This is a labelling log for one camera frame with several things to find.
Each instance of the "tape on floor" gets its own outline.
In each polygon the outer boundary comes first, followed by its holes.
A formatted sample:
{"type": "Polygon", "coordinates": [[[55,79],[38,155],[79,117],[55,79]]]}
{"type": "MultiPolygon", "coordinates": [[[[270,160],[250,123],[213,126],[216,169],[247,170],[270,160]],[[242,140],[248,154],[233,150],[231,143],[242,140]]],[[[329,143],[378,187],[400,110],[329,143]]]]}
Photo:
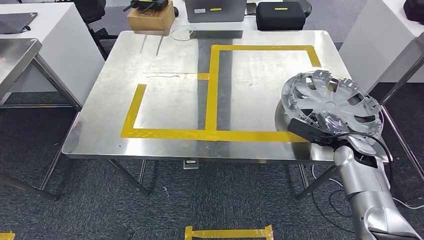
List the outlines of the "tape on floor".
{"type": "Polygon", "coordinates": [[[226,230],[196,230],[193,226],[185,227],[184,240],[199,239],[239,239],[239,238],[265,238],[274,240],[273,228],[271,225],[265,229],[226,229],[226,230]]]}

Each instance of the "black cable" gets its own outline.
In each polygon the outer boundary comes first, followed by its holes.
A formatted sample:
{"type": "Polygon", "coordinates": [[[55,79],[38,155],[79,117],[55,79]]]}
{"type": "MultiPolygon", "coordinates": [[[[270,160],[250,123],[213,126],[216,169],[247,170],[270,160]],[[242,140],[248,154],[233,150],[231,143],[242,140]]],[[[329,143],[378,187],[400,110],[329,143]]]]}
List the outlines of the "black cable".
{"type": "Polygon", "coordinates": [[[313,193],[313,192],[311,193],[311,195],[312,195],[312,202],[313,202],[313,204],[315,205],[316,209],[317,209],[317,210],[318,210],[318,212],[321,214],[321,216],[322,216],[325,220],[327,220],[327,222],[331,223],[334,227],[336,227],[336,228],[338,228],[338,229],[341,229],[341,230],[346,231],[346,232],[351,233],[351,234],[355,234],[355,232],[354,232],[354,231],[351,231],[351,230],[345,229],[345,228],[343,228],[343,227],[341,227],[341,226],[339,226],[339,225],[335,224],[335,223],[334,223],[333,221],[331,221],[330,219],[328,219],[328,218],[324,215],[323,211],[321,211],[320,207],[318,207],[318,204],[317,204],[317,202],[315,201],[315,197],[314,197],[314,193],[313,193]]]}
{"type": "Polygon", "coordinates": [[[343,214],[343,213],[341,213],[339,210],[337,210],[336,209],[336,207],[333,205],[333,203],[331,202],[331,197],[334,195],[334,194],[336,194],[336,193],[339,193],[339,192],[344,192],[344,190],[342,189],[342,190],[337,190],[337,191],[333,191],[332,193],[330,193],[330,196],[328,197],[328,202],[330,203],[330,206],[332,207],[332,209],[337,213],[337,214],[339,214],[340,216],[342,216],[342,217],[345,217],[345,218],[351,218],[352,217],[352,215],[346,215],[346,214],[343,214]]]}
{"type": "Polygon", "coordinates": [[[353,132],[345,132],[345,133],[339,133],[333,136],[321,136],[315,133],[310,132],[309,133],[312,136],[315,137],[319,137],[319,138],[324,138],[324,139],[336,139],[336,138],[340,138],[343,136],[349,136],[349,135],[361,135],[367,138],[370,138],[374,141],[376,141],[384,150],[384,153],[387,155],[387,159],[388,159],[388,172],[389,172],[389,177],[388,177],[388,182],[389,184],[392,183],[392,176],[393,176],[393,170],[392,170],[392,159],[390,158],[390,153],[389,150],[387,149],[387,147],[382,143],[382,141],[380,141],[378,138],[376,138],[375,136],[371,136],[369,134],[363,133],[363,132],[357,132],[357,131],[353,131],[353,132]]]}

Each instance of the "floor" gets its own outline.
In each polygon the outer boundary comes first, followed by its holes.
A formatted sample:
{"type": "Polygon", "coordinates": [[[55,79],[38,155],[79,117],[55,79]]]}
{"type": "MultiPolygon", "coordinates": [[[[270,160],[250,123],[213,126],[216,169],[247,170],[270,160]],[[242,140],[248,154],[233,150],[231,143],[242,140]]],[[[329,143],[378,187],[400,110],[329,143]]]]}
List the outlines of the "floor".
{"type": "MultiPolygon", "coordinates": [[[[334,42],[343,42],[364,2],[311,0],[314,10],[305,27],[327,30],[334,42]]],[[[112,34],[129,29],[121,7],[107,8],[102,21],[93,24],[100,26],[112,34]]],[[[391,86],[378,84],[371,95],[381,99],[391,86]]],[[[387,104],[421,164],[423,92],[424,84],[409,83],[387,104]]],[[[31,97],[44,100],[44,96],[31,97]]],[[[74,114],[71,109],[0,110],[1,171],[38,186],[74,114]]],[[[387,124],[383,137],[395,158],[392,194],[401,200],[424,195],[424,185],[387,124]]],[[[134,176],[139,173],[141,161],[120,162],[134,176]]],[[[307,170],[312,181],[309,166],[307,170]]],[[[315,173],[324,170],[318,166],[315,173]]],[[[148,161],[144,185],[151,195],[134,191],[104,160],[61,156],[47,187],[60,195],[58,201],[0,185],[0,232],[13,231],[18,240],[110,240],[127,224],[136,231],[133,240],[182,240],[188,225],[195,230],[272,225],[276,240],[354,239],[350,218],[340,216],[329,204],[350,214],[343,193],[333,193],[340,187],[329,181],[314,197],[327,218],[345,230],[327,222],[310,196],[295,200],[303,187],[294,165],[202,162],[198,170],[183,170],[179,161],[148,161]]],[[[424,208],[399,206],[399,210],[424,236],[424,208]]]]}

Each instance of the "white cable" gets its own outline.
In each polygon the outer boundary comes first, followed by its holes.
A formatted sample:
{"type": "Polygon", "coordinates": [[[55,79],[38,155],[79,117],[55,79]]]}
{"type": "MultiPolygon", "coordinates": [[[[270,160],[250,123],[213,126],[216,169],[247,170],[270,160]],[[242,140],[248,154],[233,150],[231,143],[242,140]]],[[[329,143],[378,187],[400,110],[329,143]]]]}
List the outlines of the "white cable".
{"type": "Polygon", "coordinates": [[[413,206],[408,206],[408,205],[406,205],[405,203],[401,202],[399,199],[397,199],[397,198],[395,198],[395,197],[393,197],[393,200],[397,201],[398,203],[402,204],[403,206],[405,206],[406,208],[409,208],[409,209],[413,209],[413,210],[415,210],[415,209],[421,209],[421,208],[424,208],[424,205],[421,205],[421,206],[415,206],[415,207],[413,207],[413,206]]]}
{"type": "Polygon", "coordinates": [[[179,26],[176,26],[176,27],[174,27],[172,30],[171,30],[171,32],[170,32],[170,34],[169,34],[169,36],[173,39],[173,40],[176,40],[176,41],[180,41],[180,42],[186,42],[186,41],[190,41],[192,38],[191,38],[191,34],[192,34],[192,32],[195,30],[195,28],[194,27],[192,27],[192,26],[190,26],[190,25],[179,25],[179,26]],[[177,30],[181,30],[181,29],[186,29],[186,30],[188,30],[188,36],[186,37],[186,38],[175,38],[175,33],[176,33],[176,31],[177,30]]]}
{"type": "MultiPolygon", "coordinates": [[[[315,165],[312,165],[312,177],[314,179],[317,179],[317,177],[315,176],[314,167],[315,167],[315,165]]],[[[328,180],[335,182],[336,184],[340,185],[340,187],[343,188],[343,185],[340,182],[338,182],[338,181],[336,181],[336,180],[334,180],[332,178],[329,178],[328,180]]],[[[397,201],[398,203],[402,204],[403,206],[405,206],[408,209],[416,210],[416,209],[424,208],[424,205],[415,206],[415,207],[414,206],[408,206],[406,203],[403,203],[401,200],[399,200],[399,199],[397,199],[395,197],[392,197],[392,198],[393,198],[393,200],[397,201]]]]}

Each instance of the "yellow tape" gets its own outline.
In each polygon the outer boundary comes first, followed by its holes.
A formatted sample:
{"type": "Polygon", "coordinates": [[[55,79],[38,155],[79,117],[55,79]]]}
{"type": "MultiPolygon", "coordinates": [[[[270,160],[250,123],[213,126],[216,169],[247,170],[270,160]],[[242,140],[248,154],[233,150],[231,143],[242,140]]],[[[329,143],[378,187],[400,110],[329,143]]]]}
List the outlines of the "yellow tape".
{"type": "Polygon", "coordinates": [[[15,234],[13,232],[0,232],[0,240],[13,240],[15,234]]]}
{"type": "Polygon", "coordinates": [[[125,121],[123,122],[122,132],[120,134],[121,138],[128,138],[126,135],[135,130],[133,129],[134,123],[136,122],[137,114],[139,114],[140,105],[142,104],[145,91],[145,84],[137,85],[134,97],[132,97],[131,104],[129,105],[128,113],[126,114],[125,121]]]}
{"type": "Polygon", "coordinates": [[[204,129],[213,131],[217,129],[218,111],[218,74],[220,71],[219,45],[210,48],[209,83],[207,84],[206,116],[204,129]]]}
{"type": "Polygon", "coordinates": [[[197,79],[198,80],[209,80],[209,73],[198,73],[197,79]]]}
{"type": "Polygon", "coordinates": [[[228,230],[196,230],[193,226],[186,226],[184,240],[200,239],[239,239],[239,238],[265,238],[274,240],[273,228],[271,225],[265,229],[228,229],[228,230]]]}
{"type": "MultiPolygon", "coordinates": [[[[220,67],[220,51],[306,51],[313,67],[321,67],[320,60],[312,45],[212,45],[210,50],[209,73],[198,73],[198,80],[208,80],[206,97],[205,129],[152,129],[134,128],[143,95],[145,84],[139,84],[129,106],[122,127],[122,138],[181,139],[201,141],[229,142],[292,142],[307,141],[291,132],[277,131],[222,131],[217,130],[218,110],[218,75],[220,67]]],[[[166,73],[155,73],[158,77],[166,73]]]]}
{"type": "Polygon", "coordinates": [[[312,67],[321,67],[315,48],[312,45],[213,45],[221,51],[306,51],[312,67]]]}

